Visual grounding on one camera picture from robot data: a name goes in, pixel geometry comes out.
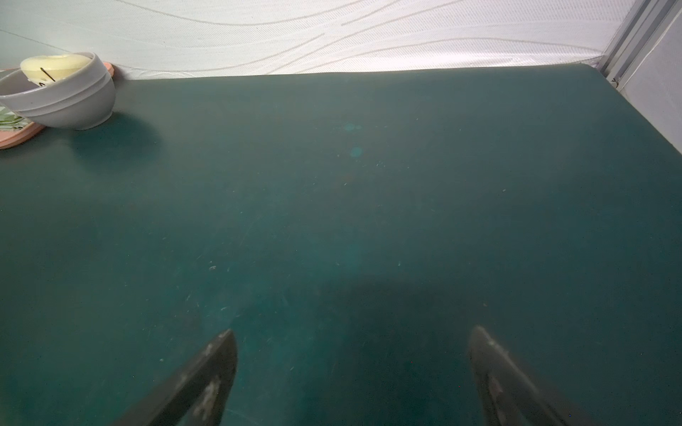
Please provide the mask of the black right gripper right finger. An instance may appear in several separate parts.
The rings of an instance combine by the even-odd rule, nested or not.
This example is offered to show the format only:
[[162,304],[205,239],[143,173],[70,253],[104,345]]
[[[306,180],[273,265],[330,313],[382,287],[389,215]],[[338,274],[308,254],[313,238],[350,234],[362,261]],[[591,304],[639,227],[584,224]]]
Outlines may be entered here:
[[468,356],[486,425],[590,425],[591,417],[475,326]]

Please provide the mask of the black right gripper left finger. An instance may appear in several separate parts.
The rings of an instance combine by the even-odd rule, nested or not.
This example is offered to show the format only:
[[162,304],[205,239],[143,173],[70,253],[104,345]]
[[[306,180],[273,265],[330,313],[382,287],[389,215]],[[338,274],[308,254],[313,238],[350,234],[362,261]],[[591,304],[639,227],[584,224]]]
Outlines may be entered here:
[[236,336],[224,330],[115,425],[219,425],[238,366]]

